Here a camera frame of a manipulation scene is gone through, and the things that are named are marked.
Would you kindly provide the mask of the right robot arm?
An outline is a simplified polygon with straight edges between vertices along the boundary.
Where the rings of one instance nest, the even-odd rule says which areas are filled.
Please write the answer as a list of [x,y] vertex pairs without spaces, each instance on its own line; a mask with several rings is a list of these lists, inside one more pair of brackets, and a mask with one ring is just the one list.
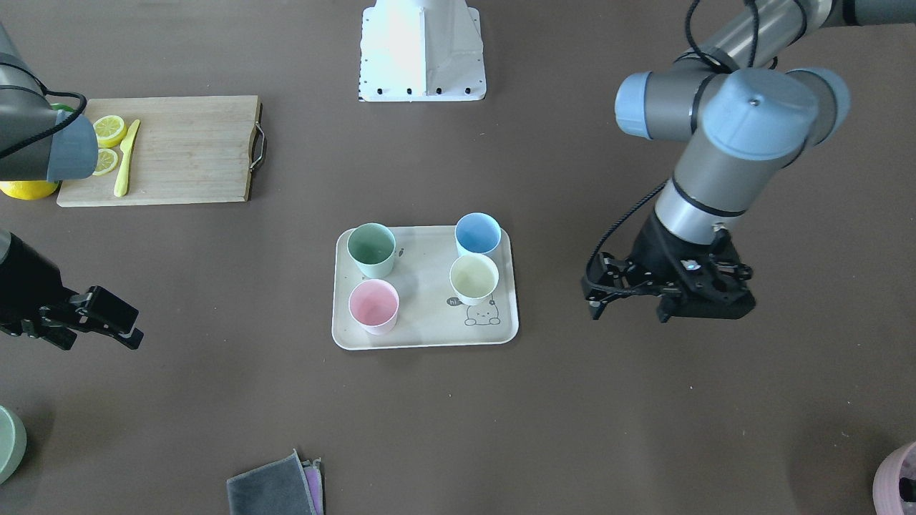
[[[1,32],[2,180],[62,180],[91,176],[96,137],[85,117],[87,99],[67,97],[77,107],[57,109],[49,90],[21,58],[6,30]],[[111,337],[130,350],[143,333],[138,310],[98,285],[85,293],[68,289],[59,268],[12,232],[1,234],[2,332],[43,340],[69,350],[79,333]]]

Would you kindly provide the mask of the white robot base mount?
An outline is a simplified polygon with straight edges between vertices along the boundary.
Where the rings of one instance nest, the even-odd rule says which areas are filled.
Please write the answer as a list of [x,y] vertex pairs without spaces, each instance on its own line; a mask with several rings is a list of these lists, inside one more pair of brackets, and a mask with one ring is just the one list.
[[358,100],[487,96],[481,16],[464,1],[376,1],[362,12]]

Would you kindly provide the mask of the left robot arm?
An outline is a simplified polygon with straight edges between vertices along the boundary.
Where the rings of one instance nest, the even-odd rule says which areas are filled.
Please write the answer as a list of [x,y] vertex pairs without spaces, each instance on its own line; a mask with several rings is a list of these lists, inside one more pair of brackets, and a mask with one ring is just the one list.
[[628,76],[615,119],[631,136],[684,142],[629,255],[596,245],[581,280],[592,319],[633,296],[660,300],[656,313],[735,320],[750,313],[753,270],[732,241],[737,223],[769,180],[837,133],[851,108],[844,80],[823,68],[776,70],[781,50],[822,27],[914,22],[912,1],[746,1],[744,12],[703,43],[684,20],[689,50],[667,72]]

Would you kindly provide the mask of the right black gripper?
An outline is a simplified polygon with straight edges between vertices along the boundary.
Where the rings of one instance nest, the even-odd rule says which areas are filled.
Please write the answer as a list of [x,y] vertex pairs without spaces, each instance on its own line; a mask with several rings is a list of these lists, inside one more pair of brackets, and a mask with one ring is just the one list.
[[[77,330],[111,337],[130,350],[140,348],[144,333],[135,327],[138,309],[102,286],[75,294],[63,286],[59,268],[52,261],[12,232],[1,231],[2,333],[43,339],[69,350],[77,337],[73,330]],[[75,310],[74,317],[60,323],[63,327],[44,323],[42,308],[55,305]]]

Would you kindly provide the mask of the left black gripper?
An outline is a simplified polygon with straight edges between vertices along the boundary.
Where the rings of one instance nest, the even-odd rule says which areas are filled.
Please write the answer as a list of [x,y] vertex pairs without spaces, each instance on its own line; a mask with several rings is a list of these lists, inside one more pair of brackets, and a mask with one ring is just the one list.
[[752,276],[726,228],[714,230],[710,244],[694,244],[651,215],[627,260],[599,252],[586,265],[581,287],[592,320],[612,301],[644,295],[660,297],[662,323],[673,317],[736,320],[756,307],[747,286]]

